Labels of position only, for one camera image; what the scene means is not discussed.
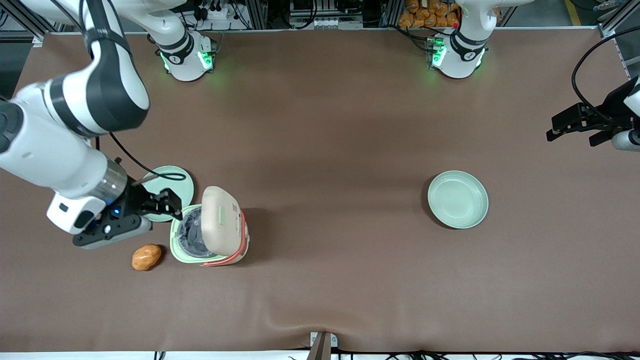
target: robotic arm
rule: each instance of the robotic arm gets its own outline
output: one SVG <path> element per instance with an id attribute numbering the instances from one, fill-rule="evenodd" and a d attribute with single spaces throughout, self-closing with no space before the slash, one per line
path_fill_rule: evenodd
<path id="1" fill-rule="evenodd" d="M 437 34 L 443 45 L 433 66 L 446 76 L 462 79 L 480 66 L 484 46 L 495 29 L 497 16 L 493 8 L 518 6 L 533 0 L 456 0 L 462 9 L 460 26 L 450 34 Z"/>
<path id="2" fill-rule="evenodd" d="M 78 13 L 80 0 L 58 0 L 67 11 Z M 129 19 L 149 32 L 160 48 L 164 66 L 180 81 L 193 81 L 213 70 L 211 39 L 188 31 L 169 9 L 187 0 L 112 0 L 121 17 Z M 50 0 L 22 0 L 34 12 L 62 23 L 69 20 Z"/>
<path id="3" fill-rule="evenodd" d="M 138 127 L 149 98 L 111 1 L 85 5 L 93 61 L 0 101 L 0 167 L 53 189 L 47 216 L 91 249 L 150 230 L 145 213 L 181 218 L 182 207 L 171 190 L 152 195 L 134 186 L 118 163 L 91 147 L 91 137 Z"/>
<path id="4" fill-rule="evenodd" d="M 602 105 L 595 108 L 597 112 L 578 102 L 552 117 L 547 141 L 576 131 L 600 130 L 589 137 L 591 146 L 611 140 L 618 150 L 640 151 L 640 79 L 637 76 L 610 92 Z"/>

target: wire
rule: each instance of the wire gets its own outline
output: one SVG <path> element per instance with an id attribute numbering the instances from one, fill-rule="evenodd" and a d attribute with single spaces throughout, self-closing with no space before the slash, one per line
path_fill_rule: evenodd
<path id="1" fill-rule="evenodd" d="M 0 9 L 0 20 L 2 20 L 2 24 L 0 24 L 0 28 L 2 28 L 4 26 L 4 24 L 6 24 L 6 21 L 9 20 L 9 13 Z"/>
<path id="2" fill-rule="evenodd" d="M 86 27 L 84 26 L 84 0 L 80 0 L 80 4 L 78 5 L 78 19 L 80 21 L 80 32 L 84 34 L 86 31 Z"/>
<path id="3" fill-rule="evenodd" d="M 404 36 L 406 36 L 406 37 L 409 37 L 409 30 L 408 30 L 408 28 L 407 28 L 407 30 L 404 30 L 403 28 L 399 27 L 398 25 L 393 25 L 393 24 L 383 25 L 382 27 L 383 27 L 383 28 L 394 28 L 394 29 L 398 30 L 398 32 L 400 32 L 400 34 L 402 34 L 402 35 L 404 35 Z M 424 29 L 428 29 L 428 30 L 431 30 L 431 31 L 433 31 L 433 32 L 435 32 L 435 33 L 443 34 L 443 35 L 447 35 L 447 36 L 451 36 L 451 35 L 452 35 L 452 34 L 444 33 L 444 32 L 442 32 L 442 31 L 437 30 L 437 29 L 434 29 L 434 28 L 424 27 Z M 417 40 L 425 40 L 425 41 L 427 40 L 427 38 L 426 38 L 426 37 L 417 37 L 417 36 L 415 36 L 415 35 L 413 35 L 413 38 L 416 38 Z"/>
<path id="4" fill-rule="evenodd" d="M 179 174 L 177 172 L 172 172 L 172 173 L 168 173 L 168 174 L 158 174 L 157 172 L 155 172 L 155 171 L 151 170 L 150 168 L 146 167 L 143 163 L 138 161 L 138 159 L 136 159 L 129 151 L 127 151 L 127 149 L 125 149 L 124 145 L 122 145 L 122 143 L 118 140 L 118 138 L 113 133 L 109 133 L 109 135 L 111 136 L 113 141 L 116 143 L 116 145 L 120 148 L 120 150 L 122 150 L 122 152 L 124 152 L 129 157 L 129 159 L 131 159 L 131 161 L 135 162 L 139 167 L 145 169 L 146 171 L 150 172 L 151 174 L 154 174 L 157 177 L 162 177 L 164 179 L 174 180 L 174 181 L 182 181 L 182 180 L 185 180 L 187 178 L 186 175 Z"/>
<path id="5" fill-rule="evenodd" d="M 190 22 L 187 21 L 187 19 L 184 18 L 184 13 L 182 12 L 182 10 L 180 10 L 180 16 L 182 16 L 182 21 L 184 21 L 184 25 L 189 28 L 190 26 L 195 29 L 196 26 Z"/>
<path id="6" fill-rule="evenodd" d="M 285 14 L 287 13 L 287 10 L 280 12 L 280 18 L 282 19 L 282 22 L 284 22 L 284 24 L 289 28 L 289 29 L 297 29 L 297 30 L 302 30 L 304 28 L 306 28 L 307 26 L 311 25 L 313 23 L 313 21 L 316 19 L 316 15 L 318 14 L 318 6 L 316 4 L 316 0 L 310 0 L 311 1 L 311 10 L 309 12 L 309 19 L 307 20 L 307 22 L 300 26 L 299 28 L 297 28 L 295 25 L 291 25 L 291 23 L 289 21 L 287 21 L 285 19 Z M 284 4 L 286 6 L 286 4 L 288 4 L 289 2 L 287 0 L 283 0 L 282 4 Z"/>
<path id="7" fill-rule="evenodd" d="M 242 22 L 242 25 L 244 25 L 247 30 L 251 30 L 251 26 L 249 26 L 249 22 L 244 18 L 244 15 L 240 12 L 239 6 L 236 0 L 230 0 L 229 3 L 231 4 L 231 7 L 233 7 L 234 11 L 238 15 L 238 18 L 240 18 L 240 22 Z"/>
<path id="8" fill-rule="evenodd" d="M 513 7 L 513 10 L 511 11 L 511 13 L 509 14 L 509 17 L 506 19 L 502 20 L 502 24 L 500 24 L 500 26 L 504 27 L 507 26 L 507 23 L 509 22 L 509 20 L 511 20 L 511 18 L 513 17 L 513 14 L 515 14 L 516 10 L 518 10 L 517 6 Z"/>
<path id="9" fill-rule="evenodd" d="M 76 20 L 75 17 L 71 16 L 71 14 L 67 11 L 67 9 L 65 9 L 64 6 L 60 5 L 59 2 L 57 2 L 57 0 L 50 0 L 51 3 L 53 3 L 53 5 L 55 5 L 58 9 L 60 9 L 60 11 L 65 14 L 66 17 L 68 17 L 69 20 L 71 20 L 71 22 L 74 23 L 74 26 L 78 28 L 79 31 L 82 31 L 84 28 L 82 26 L 80 26 L 80 24 L 78 23 L 78 21 Z"/>
<path id="10" fill-rule="evenodd" d="M 409 35 L 409 39 L 411 39 L 411 42 L 413 42 L 413 44 L 420 50 L 424 51 L 425 53 L 429 53 L 431 52 L 431 50 L 423 47 L 422 45 L 418 44 L 415 39 L 413 38 L 413 36 L 411 35 L 411 33 L 409 32 L 409 30 L 407 29 L 407 34 Z"/>
<path id="11" fill-rule="evenodd" d="M 335 7 L 339 12 L 345 13 L 347 15 L 356 15 L 356 14 L 362 13 L 362 4 L 363 3 L 360 3 L 359 7 L 353 9 L 353 11 L 350 11 L 349 8 L 344 8 L 344 7 L 340 6 L 340 2 L 341 1 L 342 0 L 333 0 L 333 7 Z"/>
<path id="12" fill-rule="evenodd" d="M 216 51 L 214 52 L 214 54 L 218 54 L 220 52 L 220 49 L 222 49 L 222 40 L 225 39 L 225 32 L 222 31 L 222 35 L 220 35 L 220 41 L 216 44 Z"/>
<path id="13" fill-rule="evenodd" d="M 578 8 L 578 9 L 585 10 L 585 11 L 588 11 L 588 12 L 592 12 L 592 11 L 593 11 L 593 7 L 591 7 L 591 8 L 587 8 L 587 7 L 585 7 L 585 6 L 582 6 L 582 5 L 580 5 L 580 4 L 577 4 L 577 3 L 575 2 L 575 0 L 569 0 L 569 2 L 571 2 L 571 4 L 573 4 L 573 5 L 574 5 L 576 8 Z M 596 4 L 596 6 L 597 6 L 598 4 L 600 4 L 598 1 L 595 1 L 595 0 L 593 0 L 593 2 Z"/>
<path id="14" fill-rule="evenodd" d="M 596 113 L 598 116 L 602 117 L 602 119 L 609 123 L 612 124 L 613 123 L 613 119 L 604 115 L 603 113 L 601 113 L 598 109 L 595 108 L 595 106 L 593 106 L 582 94 L 582 92 L 580 92 L 580 90 L 578 89 L 578 85 L 575 82 L 575 76 L 578 73 L 578 70 L 580 69 L 580 66 L 582 66 L 582 63 L 584 63 L 584 60 L 586 60 L 586 58 L 595 50 L 598 49 L 598 47 L 600 47 L 602 44 L 606 43 L 609 40 L 615 39 L 619 36 L 622 36 L 624 34 L 628 34 L 631 33 L 633 31 L 637 31 L 640 30 L 640 26 L 634 26 L 633 28 L 628 28 L 624 31 L 620 31 L 617 34 L 613 34 L 609 37 L 605 37 L 604 39 L 600 40 L 597 44 L 595 44 L 594 46 L 591 47 L 591 49 L 587 50 L 586 53 L 584 53 L 584 55 L 582 55 L 582 57 L 580 58 L 580 61 L 578 61 L 578 64 L 576 64 L 575 68 L 573 69 L 573 73 L 571 74 L 571 86 L 573 87 L 573 91 L 575 92 L 575 95 L 578 95 L 578 98 L 580 99 L 580 101 L 582 101 L 591 111 L 593 111 L 594 113 Z"/>

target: metal bracket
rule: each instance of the metal bracket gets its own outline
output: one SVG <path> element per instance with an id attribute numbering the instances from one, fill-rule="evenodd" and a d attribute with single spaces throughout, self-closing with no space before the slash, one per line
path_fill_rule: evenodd
<path id="1" fill-rule="evenodd" d="M 33 47 L 42 47 L 42 39 L 41 38 L 33 37 L 33 40 L 31 41 L 31 43 L 33 44 Z"/>
<path id="2" fill-rule="evenodd" d="M 331 360 L 331 348 L 338 347 L 338 337 L 330 332 L 312 332 L 307 360 Z"/>
<path id="3" fill-rule="evenodd" d="M 331 347 L 338 347 L 338 337 L 330 332 L 321 332 L 321 334 L 327 334 L 331 337 Z M 314 343 L 316 342 L 316 338 L 318 336 L 317 332 L 312 332 L 311 333 L 311 340 L 309 341 L 309 346 L 312 347 L 314 346 Z"/>

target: light green bowl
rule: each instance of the light green bowl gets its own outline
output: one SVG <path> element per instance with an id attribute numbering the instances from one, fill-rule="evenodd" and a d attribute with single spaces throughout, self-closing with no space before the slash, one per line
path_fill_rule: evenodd
<path id="1" fill-rule="evenodd" d="M 427 196 L 433 214 L 455 229 L 480 224 L 489 210 L 489 196 L 482 183 L 462 171 L 445 171 L 436 176 Z"/>
<path id="2" fill-rule="evenodd" d="M 182 209 L 182 216 L 185 217 L 191 210 L 197 209 L 201 206 L 202 204 L 187 206 L 186 208 Z M 180 244 L 178 243 L 178 236 L 177 236 L 178 226 L 180 226 L 180 222 L 176 219 L 173 219 L 173 221 L 171 221 L 171 231 L 170 231 L 170 237 L 169 237 L 169 248 L 171 248 L 171 253 L 173 254 L 173 257 L 178 259 L 178 261 L 181 261 L 187 264 L 196 264 L 196 263 L 206 263 L 209 261 L 218 261 L 226 258 L 226 256 L 222 256 L 222 255 L 214 255 L 209 258 L 194 258 L 193 256 L 186 254 L 180 247 Z"/>

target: black cable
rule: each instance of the black cable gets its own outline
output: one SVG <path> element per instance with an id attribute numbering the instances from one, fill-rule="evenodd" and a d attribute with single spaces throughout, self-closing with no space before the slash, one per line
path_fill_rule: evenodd
<path id="1" fill-rule="evenodd" d="M 295 25 L 291 25 L 291 23 L 285 19 L 285 14 L 287 13 L 287 7 L 286 5 L 289 3 L 288 0 L 282 0 L 282 4 L 284 5 L 283 8 L 285 8 L 284 11 L 280 12 L 280 19 L 282 20 L 282 22 L 289 28 L 289 29 L 297 29 L 297 30 L 302 30 L 304 28 L 306 28 L 307 26 L 311 25 L 313 23 L 313 21 L 316 19 L 316 15 L 318 14 L 318 7 L 316 4 L 316 0 L 310 0 L 311 1 L 311 9 L 309 11 L 309 19 L 307 20 L 307 22 L 300 26 L 299 28 L 297 28 Z"/>
<path id="2" fill-rule="evenodd" d="M 0 24 L 0 28 L 2 28 L 6 24 L 6 21 L 9 20 L 9 13 L 0 9 L 0 20 L 2 20 L 2 24 Z"/>
<path id="3" fill-rule="evenodd" d="M 605 357 L 608 359 L 613 359 L 613 360 L 623 360 L 622 357 L 617 356 L 617 355 L 613 355 L 613 354 L 605 354 L 605 353 L 601 353 L 601 352 L 594 352 L 594 351 L 583 351 L 583 352 L 579 352 L 577 354 L 570 354 L 568 356 L 564 356 L 564 359 L 571 359 L 573 357 L 576 356 L 598 356 L 598 357 Z"/>
<path id="4" fill-rule="evenodd" d="M 182 181 L 182 180 L 185 180 L 187 178 L 186 175 L 179 174 L 177 172 L 172 172 L 172 173 L 169 173 L 169 174 L 158 174 L 157 172 L 155 172 L 155 171 L 151 170 L 150 168 L 146 167 L 143 163 L 138 161 L 138 159 L 136 159 L 129 151 L 127 151 L 127 149 L 125 149 L 124 145 L 122 145 L 122 143 L 120 143 L 118 138 L 113 133 L 109 133 L 109 135 L 111 136 L 113 141 L 116 143 L 116 145 L 120 148 L 120 150 L 122 150 L 122 152 L 124 152 L 129 157 L 129 159 L 131 159 L 131 161 L 135 162 L 139 167 L 145 169 L 146 171 L 150 172 L 151 174 L 154 174 L 157 177 L 162 177 L 164 179 L 174 180 L 174 181 Z"/>
<path id="5" fill-rule="evenodd" d="M 571 2 L 571 4 L 573 4 L 573 5 L 574 5 L 576 8 L 578 8 L 578 9 L 585 10 L 585 11 L 588 11 L 588 12 L 592 12 L 592 11 L 593 11 L 593 7 L 591 7 L 591 8 L 587 8 L 587 7 L 585 7 L 585 6 L 582 6 L 582 5 L 577 4 L 577 3 L 575 2 L 575 0 L 569 0 L 569 1 Z M 598 5 L 600 4 L 600 3 L 599 3 L 598 1 L 596 1 L 596 0 L 592 0 L 592 1 L 595 3 L 595 5 L 594 5 L 594 6 L 598 6 Z"/>
<path id="6" fill-rule="evenodd" d="M 594 113 L 596 113 L 598 116 L 602 117 L 602 119 L 609 123 L 612 124 L 613 123 L 613 119 L 611 119 L 610 117 L 604 115 L 603 113 L 601 113 L 598 109 L 595 108 L 595 106 L 593 106 L 582 94 L 582 92 L 580 92 L 580 90 L 578 89 L 578 85 L 575 82 L 575 76 L 578 73 L 578 69 L 580 69 L 580 66 L 582 66 L 582 63 L 584 63 L 584 60 L 586 60 L 586 58 L 598 47 L 600 47 L 602 44 L 606 43 L 609 40 L 615 39 L 619 36 L 622 36 L 624 34 L 628 34 L 631 33 L 633 31 L 637 31 L 640 30 L 640 26 L 634 26 L 633 28 L 628 28 L 624 31 L 620 31 L 617 34 L 613 34 L 609 37 L 605 37 L 604 39 L 600 40 L 597 44 L 595 44 L 594 46 L 591 47 L 591 49 L 587 50 L 586 53 L 584 53 L 584 55 L 582 55 L 582 57 L 580 58 L 580 61 L 578 61 L 578 64 L 576 64 L 575 68 L 573 69 L 573 73 L 571 74 L 571 86 L 573 87 L 573 91 L 575 92 L 575 95 L 578 95 L 578 98 L 580 99 L 580 101 L 582 101 L 591 111 L 593 111 Z"/>
<path id="7" fill-rule="evenodd" d="M 80 0 L 80 4 L 78 5 L 78 19 L 80 21 L 80 32 L 84 34 L 84 32 L 86 31 L 86 28 L 84 26 L 83 11 L 84 11 L 84 0 Z"/>
<path id="8" fill-rule="evenodd" d="M 53 5 L 55 5 L 58 9 L 60 9 L 60 11 L 61 11 L 63 14 L 65 14 L 65 16 L 69 18 L 69 20 L 71 20 L 71 22 L 73 22 L 73 23 L 74 23 L 74 26 L 75 26 L 75 27 L 77 27 L 79 31 L 82 31 L 82 30 L 83 30 L 83 27 L 82 27 L 82 26 L 80 26 L 80 24 L 78 23 L 78 21 L 76 20 L 76 18 L 75 18 L 75 17 L 73 17 L 73 16 L 71 16 L 71 14 L 67 11 L 67 9 L 65 9 L 65 7 L 64 7 L 64 6 L 60 5 L 60 3 L 59 3 L 59 2 L 57 2 L 57 0 L 50 0 L 50 1 L 51 1 L 51 3 L 52 3 Z"/>
<path id="9" fill-rule="evenodd" d="M 502 20 L 502 24 L 500 24 L 500 26 L 503 26 L 503 27 L 504 27 L 504 26 L 507 26 L 507 22 L 509 22 L 509 20 L 511 20 L 511 18 L 513 17 L 513 14 L 515 14 L 515 13 L 516 13 L 516 10 L 518 10 L 518 7 L 517 7 L 517 6 L 514 6 L 513 11 L 511 11 L 511 15 L 509 15 L 509 17 L 508 17 L 508 18 L 503 19 L 503 20 Z"/>
<path id="10" fill-rule="evenodd" d="M 404 35 L 404 36 L 406 36 L 406 37 L 409 37 L 409 30 L 408 30 L 408 29 L 407 29 L 407 30 L 404 30 L 403 28 L 399 27 L 398 25 L 389 24 L 389 25 L 383 25 L 382 27 L 383 27 L 383 28 L 393 28 L 393 29 L 396 29 L 396 30 L 398 30 L 398 32 L 400 32 L 400 34 L 402 34 L 402 35 Z M 435 32 L 435 33 L 438 33 L 438 34 L 443 34 L 443 35 L 451 36 L 451 34 L 443 33 L 442 31 L 437 30 L 437 29 L 434 29 L 434 28 L 425 27 L 424 29 L 431 30 L 431 31 L 433 31 L 433 32 Z M 413 36 L 413 38 L 416 38 L 416 39 L 418 39 L 418 40 L 425 40 L 425 41 L 427 40 L 427 38 L 426 38 L 426 37 L 417 37 L 417 36 L 415 36 L 415 35 L 412 35 L 412 36 Z"/>
<path id="11" fill-rule="evenodd" d="M 195 29 L 196 26 L 190 22 L 187 21 L 187 19 L 184 18 L 184 13 L 182 12 L 182 10 L 180 10 L 180 16 L 182 16 L 182 21 L 184 21 L 184 25 L 189 28 L 191 26 L 191 28 Z"/>
<path id="12" fill-rule="evenodd" d="M 423 47 L 422 45 L 418 44 L 414 39 L 413 36 L 411 35 L 411 33 L 409 32 L 409 30 L 407 29 L 407 34 L 409 35 L 409 39 L 411 39 L 411 42 L 420 50 L 424 51 L 425 53 L 429 53 L 431 52 L 429 49 Z"/>
<path id="13" fill-rule="evenodd" d="M 236 0 L 230 0 L 229 3 L 231 4 L 231 7 L 233 7 L 234 11 L 238 15 L 238 18 L 240 19 L 240 22 L 242 22 L 242 25 L 244 25 L 247 30 L 251 30 L 251 26 L 249 26 L 249 22 L 244 18 L 244 15 L 240 12 L 240 9 L 238 7 Z"/>
<path id="14" fill-rule="evenodd" d="M 345 13 L 347 15 L 356 15 L 356 14 L 362 13 L 363 3 L 360 3 L 360 6 L 353 9 L 353 11 L 349 12 L 349 9 L 340 6 L 340 1 L 341 0 L 333 0 L 333 7 L 335 7 L 339 12 Z"/>

